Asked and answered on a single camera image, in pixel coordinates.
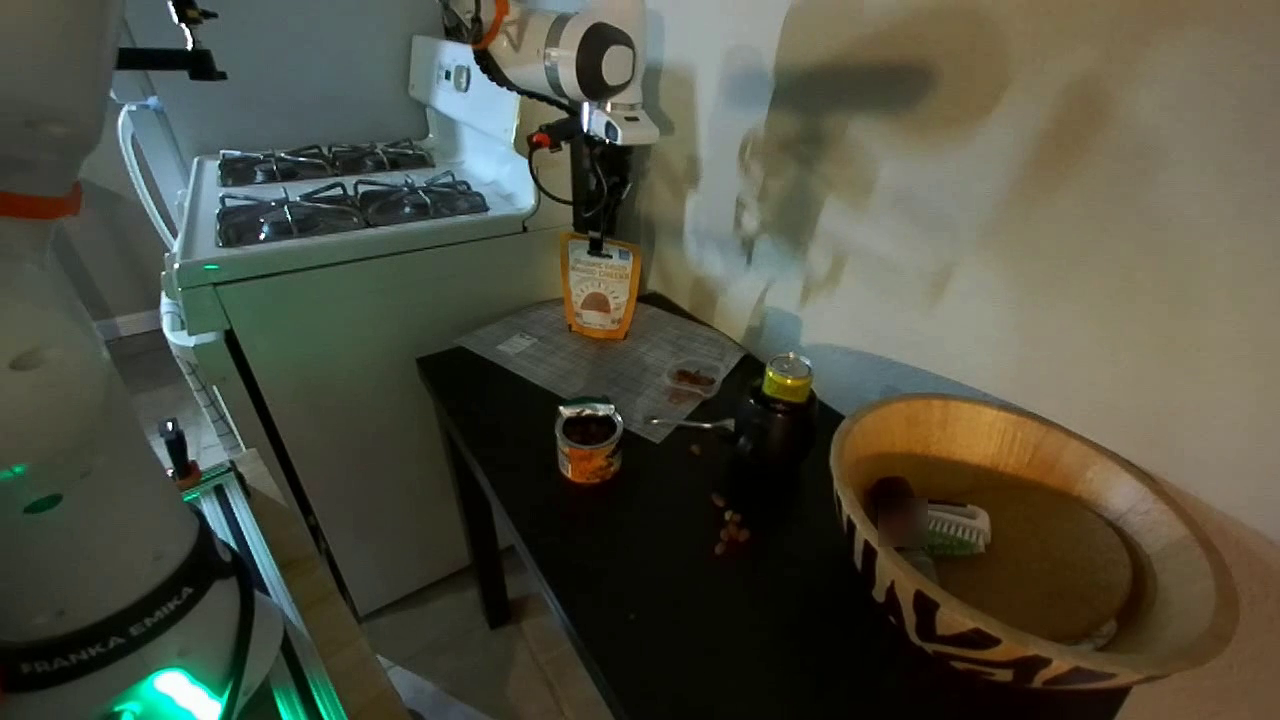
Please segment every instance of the black table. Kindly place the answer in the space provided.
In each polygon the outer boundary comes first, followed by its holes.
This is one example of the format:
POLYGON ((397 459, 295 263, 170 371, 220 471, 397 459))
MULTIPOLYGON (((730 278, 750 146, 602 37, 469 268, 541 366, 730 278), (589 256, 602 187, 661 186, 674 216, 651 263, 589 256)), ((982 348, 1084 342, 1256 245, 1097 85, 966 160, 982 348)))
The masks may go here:
MULTIPOLYGON (((420 362, 464 509, 487 624, 511 618, 498 515, 507 519, 547 609, 616 716, 1117 716, 1125 693, 1021 693, 961 678, 917 652, 869 602, 817 443, 756 537, 715 557, 730 443, 674 431, 625 435, 611 486, 577 488, 558 471, 558 396, 464 354, 420 362)), ((695 417, 730 417, 762 379, 746 357, 695 417)))

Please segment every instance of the table leg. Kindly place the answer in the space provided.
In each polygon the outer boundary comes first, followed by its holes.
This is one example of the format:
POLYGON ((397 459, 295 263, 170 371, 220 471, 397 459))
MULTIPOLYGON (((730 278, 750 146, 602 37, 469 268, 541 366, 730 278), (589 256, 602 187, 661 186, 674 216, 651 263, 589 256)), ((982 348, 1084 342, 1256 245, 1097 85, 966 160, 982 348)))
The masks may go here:
POLYGON ((445 431, 449 448, 449 469, 454 469, 454 488, 464 511, 464 537, 471 554, 471 572, 480 583, 480 613, 487 628, 500 628, 511 622, 511 595, 507 595, 507 577, 503 577, 503 557, 492 524, 492 504, 471 471, 471 463, 462 456, 456 440, 445 431))

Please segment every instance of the bottle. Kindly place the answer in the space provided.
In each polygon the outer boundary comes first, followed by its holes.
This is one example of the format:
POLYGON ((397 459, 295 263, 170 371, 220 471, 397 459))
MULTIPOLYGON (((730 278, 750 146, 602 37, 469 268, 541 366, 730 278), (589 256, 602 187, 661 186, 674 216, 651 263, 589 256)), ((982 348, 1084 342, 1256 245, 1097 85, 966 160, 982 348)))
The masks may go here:
POLYGON ((737 409, 730 501, 746 515, 769 511, 795 486, 814 443, 814 366, 786 354, 737 409))

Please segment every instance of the jar lid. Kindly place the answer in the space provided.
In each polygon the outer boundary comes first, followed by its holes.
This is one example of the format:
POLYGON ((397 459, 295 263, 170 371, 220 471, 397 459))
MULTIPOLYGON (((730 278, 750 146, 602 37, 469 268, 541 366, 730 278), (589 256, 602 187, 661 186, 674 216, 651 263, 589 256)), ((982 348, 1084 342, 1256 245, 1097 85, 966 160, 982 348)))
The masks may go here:
POLYGON ((810 357, 786 354, 786 357, 769 362, 762 392, 772 402, 786 402, 786 406, 804 406, 814 396, 810 357))

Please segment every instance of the white wall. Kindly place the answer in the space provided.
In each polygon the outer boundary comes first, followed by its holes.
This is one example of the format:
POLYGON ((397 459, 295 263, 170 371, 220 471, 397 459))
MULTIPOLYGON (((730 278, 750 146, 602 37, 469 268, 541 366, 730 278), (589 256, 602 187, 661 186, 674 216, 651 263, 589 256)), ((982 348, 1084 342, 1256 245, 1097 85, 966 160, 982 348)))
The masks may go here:
MULTIPOLYGON (((178 49, 170 6, 129 0, 124 44, 178 49)), ((191 85, 151 74, 184 152, 295 149, 420 135, 410 101, 410 37, 441 33, 432 0, 204 0, 220 15, 201 24, 201 44, 228 74, 191 85)))
POLYGON ((1155 471, 1227 557, 1240 634, 1127 716, 1280 713, 1280 6, 650 9, 651 288, 762 348, 998 392, 1155 471))

